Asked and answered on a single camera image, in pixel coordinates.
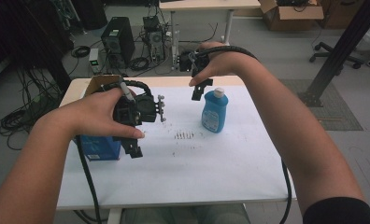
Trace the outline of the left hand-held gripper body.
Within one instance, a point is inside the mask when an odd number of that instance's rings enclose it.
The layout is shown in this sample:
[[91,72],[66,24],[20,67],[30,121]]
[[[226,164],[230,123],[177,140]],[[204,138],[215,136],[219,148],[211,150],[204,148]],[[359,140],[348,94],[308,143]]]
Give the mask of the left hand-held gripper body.
[[160,116],[161,122],[165,122],[163,98],[159,95],[158,101],[155,102],[154,97],[146,93],[137,95],[133,100],[122,96],[115,105],[113,119],[133,127],[143,122],[155,122],[157,116]]

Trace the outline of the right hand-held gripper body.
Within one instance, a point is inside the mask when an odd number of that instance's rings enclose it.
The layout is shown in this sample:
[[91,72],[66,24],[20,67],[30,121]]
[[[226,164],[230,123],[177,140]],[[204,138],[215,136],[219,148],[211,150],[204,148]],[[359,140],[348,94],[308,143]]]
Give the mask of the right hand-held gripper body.
[[183,51],[178,56],[178,64],[180,72],[191,72],[195,77],[208,66],[209,58],[198,51]]

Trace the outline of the blue bottle with white cap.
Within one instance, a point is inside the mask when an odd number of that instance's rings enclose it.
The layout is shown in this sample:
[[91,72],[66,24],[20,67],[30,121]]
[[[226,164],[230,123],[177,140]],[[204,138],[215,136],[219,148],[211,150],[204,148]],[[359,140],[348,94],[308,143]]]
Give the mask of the blue bottle with white cap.
[[224,88],[218,87],[205,94],[205,106],[202,112],[202,125],[213,133],[220,133],[226,119],[226,106],[229,100]]

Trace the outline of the person's left hand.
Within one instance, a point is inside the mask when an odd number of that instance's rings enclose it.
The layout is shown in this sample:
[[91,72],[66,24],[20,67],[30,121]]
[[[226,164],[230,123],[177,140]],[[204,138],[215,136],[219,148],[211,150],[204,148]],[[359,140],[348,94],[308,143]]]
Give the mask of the person's left hand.
[[114,107],[121,97],[120,89],[91,94],[52,110],[37,122],[35,130],[47,131],[59,139],[78,134],[143,138],[142,131],[113,119]]

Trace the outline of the white power strip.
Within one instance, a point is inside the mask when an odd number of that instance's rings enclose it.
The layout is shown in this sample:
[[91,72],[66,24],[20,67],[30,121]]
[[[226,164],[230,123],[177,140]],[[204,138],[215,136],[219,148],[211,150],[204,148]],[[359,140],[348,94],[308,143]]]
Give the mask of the white power strip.
[[173,31],[171,37],[171,53],[172,53],[172,69],[177,70],[179,67],[179,50],[178,50],[178,40],[179,31]]

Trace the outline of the small open cardboard box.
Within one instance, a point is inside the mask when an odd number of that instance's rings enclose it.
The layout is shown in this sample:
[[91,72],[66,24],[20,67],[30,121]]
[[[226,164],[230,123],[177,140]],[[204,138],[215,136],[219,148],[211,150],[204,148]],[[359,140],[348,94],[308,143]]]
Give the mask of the small open cardboard box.
[[96,92],[109,91],[119,86],[120,75],[93,76],[84,95],[89,96]]

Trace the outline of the white background desk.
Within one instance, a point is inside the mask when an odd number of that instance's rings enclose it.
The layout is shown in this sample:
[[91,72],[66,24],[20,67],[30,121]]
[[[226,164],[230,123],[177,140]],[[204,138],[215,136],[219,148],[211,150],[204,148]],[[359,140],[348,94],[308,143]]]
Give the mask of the white background desk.
[[159,0],[159,8],[170,13],[172,32],[178,25],[225,22],[222,42],[229,44],[232,20],[237,9],[259,8],[259,0]]

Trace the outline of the small grey power supply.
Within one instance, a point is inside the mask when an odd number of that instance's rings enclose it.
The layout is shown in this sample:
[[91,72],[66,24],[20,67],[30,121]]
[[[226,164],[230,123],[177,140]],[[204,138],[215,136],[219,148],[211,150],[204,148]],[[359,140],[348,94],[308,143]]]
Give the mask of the small grey power supply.
[[89,65],[92,71],[97,74],[100,71],[99,49],[92,48],[89,53]]

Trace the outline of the person's grey pants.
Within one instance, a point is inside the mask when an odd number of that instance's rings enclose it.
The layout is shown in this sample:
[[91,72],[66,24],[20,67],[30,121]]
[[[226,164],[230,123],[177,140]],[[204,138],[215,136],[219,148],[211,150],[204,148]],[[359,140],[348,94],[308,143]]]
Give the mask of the person's grey pants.
[[250,224],[242,203],[125,209],[121,224]]

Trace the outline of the large open cardboard box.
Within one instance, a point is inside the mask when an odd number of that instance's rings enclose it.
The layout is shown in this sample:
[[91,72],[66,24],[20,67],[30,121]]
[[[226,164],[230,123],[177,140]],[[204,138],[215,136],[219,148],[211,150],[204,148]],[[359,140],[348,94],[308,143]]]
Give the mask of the large open cardboard box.
[[270,31],[307,31],[324,18],[318,0],[259,0]]

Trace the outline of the black curtain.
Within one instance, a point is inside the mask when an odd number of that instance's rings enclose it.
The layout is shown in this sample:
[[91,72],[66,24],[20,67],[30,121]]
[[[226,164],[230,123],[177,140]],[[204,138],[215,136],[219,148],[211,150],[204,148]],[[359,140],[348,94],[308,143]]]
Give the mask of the black curtain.
[[62,63],[63,37],[50,0],[0,0],[0,40],[27,75],[45,69],[65,92],[71,79]]

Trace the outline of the black office chair base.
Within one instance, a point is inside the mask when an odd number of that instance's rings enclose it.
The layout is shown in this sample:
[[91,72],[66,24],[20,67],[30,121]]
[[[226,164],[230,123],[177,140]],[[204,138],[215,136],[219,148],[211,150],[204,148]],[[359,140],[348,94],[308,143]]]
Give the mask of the black office chair base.
[[[329,58],[331,55],[334,55],[335,59],[339,59],[341,57],[340,54],[334,53],[334,48],[333,47],[327,45],[324,42],[320,42],[319,44],[314,46],[313,49],[315,50],[315,52],[309,58],[309,61],[311,63],[314,63],[317,58],[323,58],[323,57]],[[364,64],[364,60],[362,60],[360,58],[357,58],[355,56],[352,56],[351,54],[347,55],[346,57],[342,57],[342,59],[345,62],[352,63],[352,68],[353,69],[360,69],[361,66]]]

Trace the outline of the grey floor mat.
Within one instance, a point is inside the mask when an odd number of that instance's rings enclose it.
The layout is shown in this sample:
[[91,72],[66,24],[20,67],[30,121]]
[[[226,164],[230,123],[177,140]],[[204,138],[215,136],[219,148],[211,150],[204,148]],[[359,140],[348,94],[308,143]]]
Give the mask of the grey floor mat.
[[334,84],[329,84],[320,97],[319,104],[310,106],[309,109],[326,131],[363,130]]

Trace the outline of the black metal stand beam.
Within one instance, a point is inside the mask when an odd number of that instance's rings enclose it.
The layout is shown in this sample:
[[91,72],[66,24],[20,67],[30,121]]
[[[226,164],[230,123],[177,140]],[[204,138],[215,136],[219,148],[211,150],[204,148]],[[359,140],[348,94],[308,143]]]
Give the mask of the black metal stand beam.
[[361,8],[334,46],[334,53],[340,54],[341,57],[335,59],[334,55],[331,55],[327,58],[306,91],[298,93],[298,97],[306,106],[317,106],[319,104],[324,90],[342,70],[342,65],[345,62],[342,57],[351,54],[369,28],[370,0],[364,0]]

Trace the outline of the brown cardboard box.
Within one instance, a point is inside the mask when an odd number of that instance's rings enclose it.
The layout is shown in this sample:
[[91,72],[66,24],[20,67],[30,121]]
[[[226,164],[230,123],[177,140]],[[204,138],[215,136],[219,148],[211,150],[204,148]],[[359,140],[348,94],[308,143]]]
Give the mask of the brown cardboard box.
[[364,0],[318,0],[323,19],[318,21],[324,29],[345,29],[361,8]]

